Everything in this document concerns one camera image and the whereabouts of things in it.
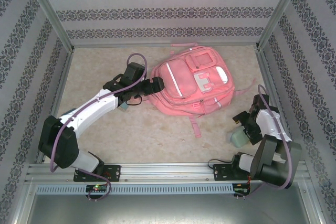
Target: beige floor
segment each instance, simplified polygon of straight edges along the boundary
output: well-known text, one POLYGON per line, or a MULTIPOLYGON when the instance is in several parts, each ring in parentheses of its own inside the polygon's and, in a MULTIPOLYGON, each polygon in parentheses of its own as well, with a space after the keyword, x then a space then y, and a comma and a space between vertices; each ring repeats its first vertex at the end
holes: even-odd
MULTIPOLYGON (((234 148, 226 134, 237 125, 232 117, 250 108, 257 84, 263 83, 252 46, 215 47, 231 71, 236 89, 257 83, 235 97, 230 106, 198 119, 202 138, 195 138, 187 117, 162 114, 149 104, 117 109, 105 114, 78 140, 81 150, 98 155, 106 163, 206 162, 211 158, 231 160, 237 152, 254 154, 250 143, 234 148)), ((59 116, 92 98, 114 76, 123 73, 133 52, 146 56, 149 71, 182 48, 95 48, 76 49, 59 108, 59 116)))

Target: patterned wallpaper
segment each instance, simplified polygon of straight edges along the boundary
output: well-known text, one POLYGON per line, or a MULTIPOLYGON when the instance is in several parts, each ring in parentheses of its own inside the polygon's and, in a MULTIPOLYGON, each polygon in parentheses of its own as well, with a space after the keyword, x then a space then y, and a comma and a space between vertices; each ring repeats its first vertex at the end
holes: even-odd
POLYGON ((0 0, 0 30, 0 223, 7 223, 67 52, 37 0, 0 0))
POLYGON ((336 222, 336 0, 291 0, 264 48, 290 134, 336 222))
POLYGON ((71 42, 257 42, 279 0, 50 0, 71 42))

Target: backpack zipper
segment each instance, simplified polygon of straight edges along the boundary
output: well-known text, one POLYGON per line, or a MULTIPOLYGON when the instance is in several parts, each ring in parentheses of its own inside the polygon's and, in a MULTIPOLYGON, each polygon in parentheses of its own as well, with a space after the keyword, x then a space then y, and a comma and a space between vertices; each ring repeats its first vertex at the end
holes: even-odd
MULTIPOLYGON (((225 92, 217 93, 217 94, 214 94, 214 95, 210 95, 210 96, 208 96, 208 97, 205 97, 204 99, 207 100, 207 99, 215 98, 215 97, 218 96, 218 95, 227 94, 227 93, 229 93, 229 92, 231 92, 231 91, 232 91, 232 87, 231 87, 230 89, 228 89, 227 91, 225 91, 225 92)), ((174 104, 174 105, 186 105, 186 104, 193 104, 193 103, 195 103, 195 102, 199 102, 199 103, 201 103, 201 102, 204 101, 204 99, 201 99, 201 100, 193 100, 193 101, 183 102, 183 103, 176 103, 176 102, 172 102, 171 100, 169 100, 169 99, 167 98, 167 96, 165 95, 164 92, 161 91, 161 93, 162 93, 163 97, 165 98, 165 100, 166 100, 168 103, 171 103, 171 104, 174 104)))

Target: reflective stripe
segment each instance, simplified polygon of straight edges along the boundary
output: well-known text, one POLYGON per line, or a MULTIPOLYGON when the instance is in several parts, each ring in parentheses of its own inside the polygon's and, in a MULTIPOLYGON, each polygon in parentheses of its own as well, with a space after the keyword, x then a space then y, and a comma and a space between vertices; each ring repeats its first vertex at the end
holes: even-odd
POLYGON ((218 74, 219 74, 219 76, 220 76, 220 78, 221 78, 221 80, 222 80, 222 82, 225 84, 225 83, 227 83, 227 75, 226 75, 226 73, 225 73, 225 71, 223 70, 223 68, 221 68, 221 67, 216 67, 216 70, 217 70, 217 72, 218 72, 218 74))
POLYGON ((173 79, 173 82, 174 82, 174 84, 175 84, 175 87, 176 87, 176 89, 177 89, 177 91, 178 91, 178 94, 179 94, 180 96, 182 96, 182 93, 180 92, 180 89, 179 89, 179 87, 178 87, 178 85, 177 85, 177 82, 176 82, 176 80, 175 80, 175 77, 174 77, 174 75, 173 75, 173 72, 172 72, 172 70, 171 70, 170 67, 169 67, 169 64, 166 63, 166 65, 167 65, 168 71, 169 71, 169 73, 170 73, 170 76, 171 76, 172 79, 173 79))
POLYGON ((215 102, 218 104, 218 106, 219 106, 220 108, 222 107, 221 103, 218 102, 217 98, 215 98, 215 102))

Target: cable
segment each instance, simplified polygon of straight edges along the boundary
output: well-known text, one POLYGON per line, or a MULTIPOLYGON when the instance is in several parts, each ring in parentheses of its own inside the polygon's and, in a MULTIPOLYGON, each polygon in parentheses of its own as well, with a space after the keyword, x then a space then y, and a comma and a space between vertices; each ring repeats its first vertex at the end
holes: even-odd
POLYGON ((211 162, 211 161, 213 161, 213 160, 215 160, 215 161, 219 161, 219 162, 222 162, 222 163, 225 163, 225 164, 232 164, 232 161, 223 161, 223 160, 220 160, 220 159, 216 159, 216 158, 214 158, 214 159, 210 159, 209 161, 208 161, 208 167, 210 168, 210 169, 214 169, 214 166, 210 166, 209 165, 209 163, 211 162))
MULTIPOLYGON (((61 137, 61 135, 62 135, 62 132, 63 132, 64 129, 66 128, 66 126, 67 126, 71 121, 73 121, 73 120, 74 120, 74 119, 75 119, 75 118, 76 118, 76 117, 77 117, 83 110, 85 110, 87 107, 93 105, 93 104, 96 103, 96 102, 99 102, 99 100, 101 100, 101 99, 103 99, 103 98, 105 98, 105 97, 109 97, 110 95, 114 95, 114 94, 116 94, 116 93, 119 93, 119 92, 125 91, 125 90, 127 90, 127 89, 130 89, 130 88, 134 87, 135 85, 137 85, 142 79, 145 78, 145 76, 146 76, 146 72, 147 72, 147 60, 146 60, 146 58, 145 58, 144 55, 139 54, 139 53, 137 53, 137 52, 134 53, 134 54, 131 54, 131 55, 128 57, 128 59, 127 59, 127 65, 129 64, 130 59, 131 59, 133 56, 135 56, 135 55, 141 56, 142 59, 144 60, 144 63, 145 63, 145 66, 144 66, 144 72, 143 72, 142 76, 139 78, 139 80, 137 80, 135 83, 133 83, 133 84, 131 84, 131 85, 125 87, 125 88, 122 88, 122 89, 119 89, 119 90, 116 90, 116 91, 107 93, 107 94, 105 94, 105 95, 102 95, 101 97, 98 97, 98 98, 92 100, 91 102, 89 102, 88 104, 86 104, 85 106, 83 106, 82 108, 80 108, 75 114, 73 114, 72 117, 70 117, 70 118, 63 124, 63 126, 60 128, 60 130, 58 131, 57 136, 56 136, 56 138, 55 138, 54 146, 53 146, 53 149, 52 149, 52 152, 51 152, 51 158, 50 158, 50 171, 51 171, 52 173, 55 172, 56 169, 58 168, 58 165, 56 165, 56 166, 54 167, 55 154, 56 154, 56 149, 57 149, 58 141, 59 141, 59 139, 60 139, 60 137, 61 137)), ((104 178, 104 177, 102 177, 102 176, 100 176, 100 175, 94 174, 94 173, 90 173, 90 172, 87 172, 87 171, 84 171, 84 170, 81 170, 81 169, 79 169, 79 170, 80 170, 81 172, 84 172, 84 173, 89 174, 89 175, 91 175, 91 176, 95 176, 95 177, 98 177, 98 178, 101 178, 101 179, 106 180, 106 181, 108 182, 108 185, 109 185, 109 190, 108 190, 108 192, 107 192, 105 195, 107 196, 107 195, 111 192, 111 183, 109 182, 108 179, 106 179, 106 178, 104 178)))
POLYGON ((247 176, 247 185, 248 185, 247 190, 250 190, 251 189, 251 177, 250 177, 250 175, 247 176))
POLYGON ((278 189, 285 189, 286 186, 288 186, 290 180, 291 180, 291 176, 292 176, 292 159, 291 159, 291 156, 290 156, 290 152, 289 152, 289 148, 288 148, 288 145, 287 145, 287 142, 285 140, 285 137, 284 137, 284 134, 283 132, 281 132, 281 128, 280 128, 280 125, 278 123, 278 120, 276 119, 276 117, 274 116, 272 110, 270 109, 270 107, 268 106, 263 94, 261 93, 261 90, 260 89, 263 89, 265 93, 266 92, 266 89, 264 88, 264 86, 262 85, 258 85, 258 92, 259 92, 259 95, 264 103, 264 105, 266 106, 269 114, 271 115, 271 117, 273 118, 273 121, 275 123, 275 126, 277 127, 277 130, 279 132, 279 135, 281 137, 281 140, 284 144, 284 147, 285 147, 285 151, 286 151, 286 155, 287 155, 287 161, 288 161, 288 174, 287 174, 287 178, 286 178, 286 181, 284 182, 284 184, 282 186, 279 186, 278 189))

